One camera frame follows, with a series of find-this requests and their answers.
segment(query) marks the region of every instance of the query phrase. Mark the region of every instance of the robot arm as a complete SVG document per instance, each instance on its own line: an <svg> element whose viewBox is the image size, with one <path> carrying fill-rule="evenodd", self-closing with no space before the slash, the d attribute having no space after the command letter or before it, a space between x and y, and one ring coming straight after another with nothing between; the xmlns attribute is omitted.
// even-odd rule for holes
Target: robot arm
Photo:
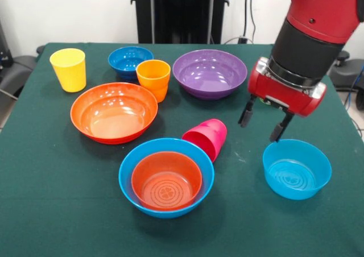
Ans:
<svg viewBox="0 0 364 257"><path fill-rule="evenodd" d="M291 0L269 59L253 68L251 98L240 117L245 127L257 97L282 109L286 117L270 136L278 141L295 114L310 115L326 92L321 79L360 22L364 0Z"/></svg>

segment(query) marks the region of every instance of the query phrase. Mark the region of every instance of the orange bowl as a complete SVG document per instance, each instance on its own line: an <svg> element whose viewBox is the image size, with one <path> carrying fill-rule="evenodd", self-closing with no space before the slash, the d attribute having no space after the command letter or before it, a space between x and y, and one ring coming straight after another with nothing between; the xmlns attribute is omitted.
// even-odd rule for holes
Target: orange bowl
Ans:
<svg viewBox="0 0 364 257"><path fill-rule="evenodd" d="M202 186L202 174L198 165L184 154L157 152L135 166L131 186L144 207L178 210L194 202Z"/></svg>
<svg viewBox="0 0 364 257"><path fill-rule="evenodd" d="M71 107L71 121L96 142L120 144L142 135L157 111L157 100L149 90L127 82L112 82L81 94Z"/></svg>

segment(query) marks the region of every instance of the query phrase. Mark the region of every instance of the pink cup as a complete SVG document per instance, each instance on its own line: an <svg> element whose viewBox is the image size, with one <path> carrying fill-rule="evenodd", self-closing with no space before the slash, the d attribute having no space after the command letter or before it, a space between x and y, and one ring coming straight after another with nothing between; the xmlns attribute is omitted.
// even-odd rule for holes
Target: pink cup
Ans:
<svg viewBox="0 0 364 257"><path fill-rule="evenodd" d="M209 119L188 130L182 139L199 146L214 162L224 145L228 130L218 119Z"/></svg>

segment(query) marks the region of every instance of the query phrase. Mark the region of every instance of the white wall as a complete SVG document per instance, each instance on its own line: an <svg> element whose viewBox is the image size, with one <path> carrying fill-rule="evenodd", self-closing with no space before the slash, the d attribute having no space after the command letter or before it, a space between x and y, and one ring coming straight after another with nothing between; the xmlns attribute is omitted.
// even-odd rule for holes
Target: white wall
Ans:
<svg viewBox="0 0 364 257"><path fill-rule="evenodd" d="M244 0L230 3L225 7L223 42L243 32ZM274 43L289 4L290 0L253 0L256 43ZM48 42L138 42L135 4L130 0L0 0L0 20L14 56L34 55L37 46ZM251 32L249 21L247 35ZM364 58L364 25L346 49Z"/></svg>
<svg viewBox="0 0 364 257"><path fill-rule="evenodd" d="M287 15L291 0L253 0L254 20L257 26L255 43L274 43ZM244 0L230 0L225 7L222 42L243 34ZM249 21L247 36L251 37L253 25ZM351 36L345 47L352 57L364 58L364 23Z"/></svg>
<svg viewBox="0 0 364 257"><path fill-rule="evenodd" d="M138 42L130 0L0 0L0 20L14 56L48 42Z"/></svg>

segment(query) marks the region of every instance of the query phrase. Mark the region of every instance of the purple bowl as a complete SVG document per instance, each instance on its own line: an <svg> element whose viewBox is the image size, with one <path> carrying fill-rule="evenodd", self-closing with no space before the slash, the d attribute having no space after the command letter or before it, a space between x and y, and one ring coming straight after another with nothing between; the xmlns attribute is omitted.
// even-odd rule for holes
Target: purple bowl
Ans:
<svg viewBox="0 0 364 257"><path fill-rule="evenodd" d="M245 64L236 56L216 49L191 51L179 57L173 74L191 95L218 100L234 92L246 79Z"/></svg>

